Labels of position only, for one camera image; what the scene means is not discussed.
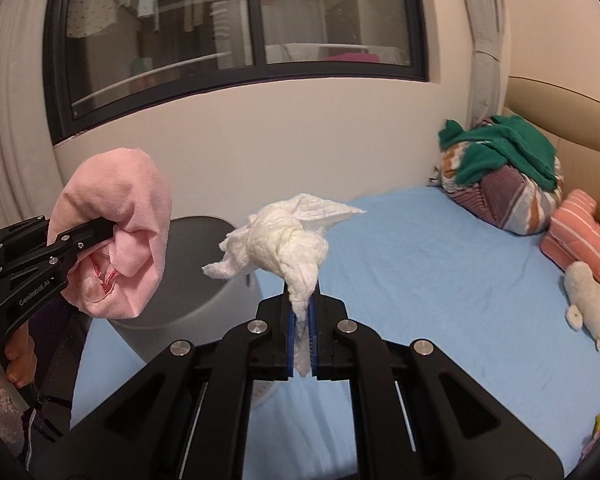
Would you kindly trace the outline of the pink sleeve left forearm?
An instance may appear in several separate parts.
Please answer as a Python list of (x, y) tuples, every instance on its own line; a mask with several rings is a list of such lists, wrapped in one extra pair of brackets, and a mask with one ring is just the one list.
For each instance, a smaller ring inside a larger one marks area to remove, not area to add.
[(15, 386), (0, 367), (0, 438), (25, 470), (30, 469), (33, 414), (34, 411), (24, 406), (23, 398), (16, 393)]

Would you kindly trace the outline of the left hand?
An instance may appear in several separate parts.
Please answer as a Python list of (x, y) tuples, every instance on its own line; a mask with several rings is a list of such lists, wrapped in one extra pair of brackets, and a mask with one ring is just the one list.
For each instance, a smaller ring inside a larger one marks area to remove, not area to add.
[(34, 353), (34, 341), (29, 334), (29, 323), (22, 324), (12, 338), (5, 344), (5, 356), (8, 359), (6, 378), (16, 388), (22, 388), (33, 382), (38, 359)]

